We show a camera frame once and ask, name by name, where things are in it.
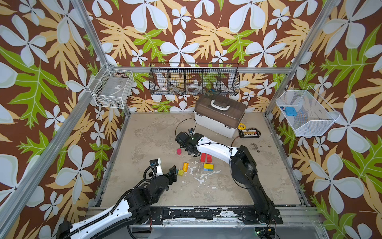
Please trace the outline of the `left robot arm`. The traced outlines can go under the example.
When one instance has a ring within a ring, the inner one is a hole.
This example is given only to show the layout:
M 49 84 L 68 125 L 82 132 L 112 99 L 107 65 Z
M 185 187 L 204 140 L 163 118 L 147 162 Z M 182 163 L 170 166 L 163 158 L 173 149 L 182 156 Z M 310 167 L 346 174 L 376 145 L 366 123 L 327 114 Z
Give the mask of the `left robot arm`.
M 68 221 L 60 224 L 57 239 L 98 239 L 112 234 L 124 226 L 145 223 L 151 217 L 150 207 L 158 203 L 162 194 L 177 181 L 176 165 L 168 173 L 157 174 L 160 166 L 151 165 L 150 179 L 142 179 L 135 187 L 127 190 L 115 205 L 78 223 Z

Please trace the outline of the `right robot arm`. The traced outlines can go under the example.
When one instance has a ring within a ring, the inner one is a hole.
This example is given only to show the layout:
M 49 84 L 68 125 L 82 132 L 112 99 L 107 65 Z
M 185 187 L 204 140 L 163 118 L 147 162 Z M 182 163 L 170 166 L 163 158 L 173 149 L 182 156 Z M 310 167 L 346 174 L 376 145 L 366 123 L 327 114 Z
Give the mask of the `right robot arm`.
M 266 224 L 281 225 L 283 223 L 279 210 L 261 185 L 257 164 L 247 147 L 243 145 L 240 147 L 226 146 L 210 140 L 202 134 L 189 135 L 184 131 L 176 136 L 175 141 L 189 155 L 196 157 L 205 153 L 229 164 L 234 182 L 239 187 L 246 189 L 251 196 L 258 220 Z

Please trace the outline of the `red rectangular block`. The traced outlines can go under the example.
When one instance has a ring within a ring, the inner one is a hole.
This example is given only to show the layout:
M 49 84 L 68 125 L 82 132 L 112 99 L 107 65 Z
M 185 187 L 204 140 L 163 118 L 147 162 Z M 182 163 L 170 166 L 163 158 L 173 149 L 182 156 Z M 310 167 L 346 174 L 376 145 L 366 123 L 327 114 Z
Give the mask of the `red rectangular block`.
M 205 163 L 206 158 L 207 158 L 207 155 L 206 155 L 205 153 L 202 153 L 202 154 L 201 154 L 200 162 Z

